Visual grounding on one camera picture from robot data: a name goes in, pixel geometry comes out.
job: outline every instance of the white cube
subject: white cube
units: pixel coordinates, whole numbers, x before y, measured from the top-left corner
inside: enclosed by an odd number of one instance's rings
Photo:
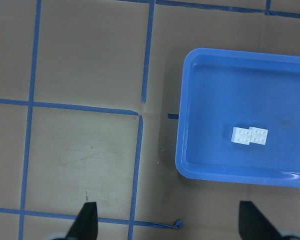
[[[250,142],[254,144],[262,144],[265,145],[267,141],[268,130],[257,128],[257,127],[249,127],[251,130],[251,139]]]
[[[250,138],[251,138],[250,129],[240,128],[240,127],[233,128],[231,142],[237,144],[249,145]]]

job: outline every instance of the black object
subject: black object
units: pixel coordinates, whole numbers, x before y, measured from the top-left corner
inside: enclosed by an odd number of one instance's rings
[[[98,236],[97,203],[86,202],[65,238],[54,240],[96,240]]]
[[[299,236],[282,236],[251,201],[241,201],[239,234],[242,240],[300,240]]]

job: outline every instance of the white lego brick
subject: white lego brick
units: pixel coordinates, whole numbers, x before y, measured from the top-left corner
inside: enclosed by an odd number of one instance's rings
[[[250,138],[251,138],[250,129],[240,128],[240,127],[233,128],[231,142],[237,144],[249,145]]]
[[[265,145],[267,141],[268,130],[257,128],[257,127],[249,127],[251,130],[251,139],[250,142],[254,144],[262,144]]]

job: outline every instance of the beige floor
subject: beige floor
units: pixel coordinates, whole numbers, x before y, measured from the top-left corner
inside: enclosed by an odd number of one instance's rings
[[[187,0],[265,9],[266,0]],[[240,200],[252,200],[279,229],[300,232],[300,188],[191,180],[175,167],[183,61],[195,48],[300,56],[300,19],[156,4],[142,103],[148,3],[42,0],[34,101],[131,110],[113,114],[33,107],[25,210],[76,215],[97,201],[99,217],[129,220],[140,116],[143,119],[133,240],[238,240]],[[272,0],[300,13],[300,0]],[[19,212],[36,3],[0,0],[0,240],[66,231],[70,219]],[[100,240],[125,240],[129,225],[101,222]]]

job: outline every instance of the blue tray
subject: blue tray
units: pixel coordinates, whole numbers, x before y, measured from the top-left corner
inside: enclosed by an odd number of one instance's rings
[[[268,129],[266,144],[231,142],[233,127]],[[300,187],[300,57],[190,52],[175,164],[191,179]]]

